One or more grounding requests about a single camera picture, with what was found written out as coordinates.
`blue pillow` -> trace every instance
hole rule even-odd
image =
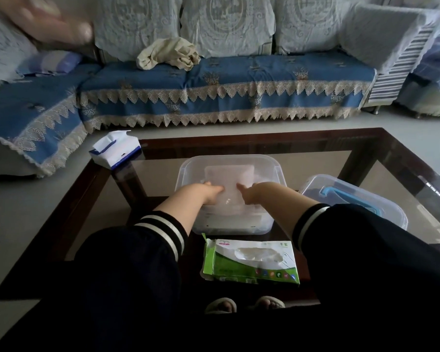
[[[67,51],[41,52],[26,59],[16,70],[22,76],[31,74],[68,74],[80,64],[83,56]]]

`lace trim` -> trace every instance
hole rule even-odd
[[[174,103],[181,100],[185,104],[188,99],[195,101],[197,98],[200,98],[205,101],[207,96],[215,100],[217,96],[220,96],[222,99],[226,95],[233,98],[236,94],[240,96],[245,96],[246,94],[249,96],[255,96],[256,94],[262,96],[264,93],[267,93],[270,96],[274,93],[282,95],[285,91],[288,95],[292,95],[295,92],[301,94],[303,91],[305,91],[308,96],[313,92],[317,95],[325,92],[327,96],[331,94],[339,95],[341,92],[344,92],[345,95],[349,95],[352,92],[357,95],[359,92],[366,93],[371,87],[371,84],[372,82],[361,81],[321,82],[298,80],[286,82],[244,82],[182,90],[134,88],[101,89],[83,92],[80,101],[82,106],[87,106],[89,101],[97,105],[99,101],[107,104],[108,101],[116,103],[119,100],[126,104],[127,101],[130,100],[135,104],[139,99],[144,103],[150,100],[154,104],[157,103],[158,100],[161,100],[165,104],[169,100]]]
[[[268,109],[249,109],[249,110],[235,110],[235,111],[222,111],[222,112],[206,112],[196,113],[193,115],[151,115],[140,114],[131,116],[117,116],[117,115],[101,115],[85,121],[85,128],[88,133],[92,133],[94,130],[100,130],[101,125],[118,125],[118,126],[130,126],[135,127],[137,124],[145,126],[148,123],[154,124],[159,127],[161,124],[167,127],[170,123],[175,126],[183,124],[187,126],[192,124],[206,124],[219,122],[236,122],[247,121],[251,122],[256,120],[267,119],[302,119],[304,117],[312,119],[314,117],[328,117],[334,116],[335,118],[352,116],[360,111],[353,107],[279,107]]]
[[[62,123],[61,117],[68,118],[68,112],[76,113],[76,95],[72,93],[68,98],[58,103],[53,108],[41,113],[34,121],[12,140],[13,145],[22,151],[34,152],[34,142],[44,142],[47,129],[53,130],[55,123]]]
[[[21,154],[26,160],[34,164],[38,169],[38,176],[51,176],[58,168],[65,167],[65,163],[70,156],[85,140],[88,132],[85,125],[82,123],[78,125],[67,137],[59,142],[57,152],[51,157],[47,158],[42,164],[39,164],[32,159],[26,151],[17,147],[14,143],[0,137],[0,143],[8,146],[13,151]]]
[[[440,106],[438,105],[416,105],[411,110],[418,113],[426,113],[430,116],[440,117]]]

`striped sleeve cuff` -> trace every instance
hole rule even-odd
[[[187,242],[188,235],[182,225],[168,213],[162,211],[153,211],[146,215],[135,224],[144,227],[161,237],[171,247],[176,262],[184,251],[184,245]]]
[[[293,230],[293,244],[301,251],[301,244],[303,243],[303,237],[305,237],[306,231],[310,228],[311,224],[320,214],[325,212],[330,206],[326,204],[317,204],[310,207],[302,217],[298,220]]]

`beige cloth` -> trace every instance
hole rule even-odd
[[[137,66],[143,70],[153,69],[158,63],[168,63],[189,71],[199,62],[195,45],[181,37],[157,39],[137,57]]]

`blue handle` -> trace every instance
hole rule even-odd
[[[368,202],[366,202],[366,201],[364,201],[354,195],[351,195],[351,194],[348,194],[342,190],[336,189],[332,186],[325,186],[319,192],[319,194],[322,196],[328,196],[331,193],[336,194],[338,197],[340,197],[344,201],[347,201],[349,204],[357,204],[357,205],[363,206],[368,211],[371,211],[372,213],[374,213],[380,217],[382,216],[381,210],[378,209],[377,207],[374,207],[372,204],[370,204],[370,203],[368,203]]]

